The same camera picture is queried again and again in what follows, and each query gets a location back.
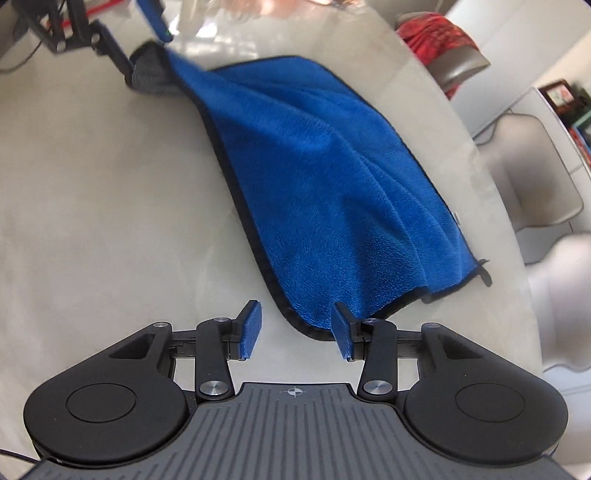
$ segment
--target silver bolt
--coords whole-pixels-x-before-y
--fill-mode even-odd
[[[224,395],[230,388],[227,383],[219,380],[210,380],[209,382],[203,382],[199,386],[199,391],[204,395],[211,395],[216,397],[218,395]]]
[[[385,380],[370,380],[365,383],[363,389],[370,395],[385,395],[392,391],[392,384]]]

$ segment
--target red patterned fabric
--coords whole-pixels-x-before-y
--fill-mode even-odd
[[[471,46],[478,50],[470,36],[442,14],[413,18],[403,23],[397,33],[425,66],[453,48]],[[451,99],[456,91],[457,87],[446,92],[447,98]]]

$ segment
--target chair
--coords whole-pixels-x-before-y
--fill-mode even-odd
[[[516,232],[559,225],[583,210],[581,195],[536,117],[503,115],[479,150]]]
[[[591,233],[558,240],[527,267],[544,369],[591,367]]]
[[[396,16],[394,28],[397,30],[409,20],[429,12],[411,12]],[[441,90],[449,92],[466,80],[491,66],[486,57],[470,46],[453,48],[439,55],[426,69],[435,79]]]

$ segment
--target crosshair symbol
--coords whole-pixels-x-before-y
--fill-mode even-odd
[[[291,387],[289,390],[284,390],[284,393],[291,395],[292,397],[297,397],[298,395],[302,395],[302,393],[306,393],[304,390],[298,387]]]

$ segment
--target gray ribbed plate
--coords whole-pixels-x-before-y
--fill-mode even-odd
[[[410,435],[395,410],[346,385],[245,384],[200,406],[186,429],[149,458],[76,470],[39,463],[26,480],[567,480],[556,463],[486,469],[448,460]]]

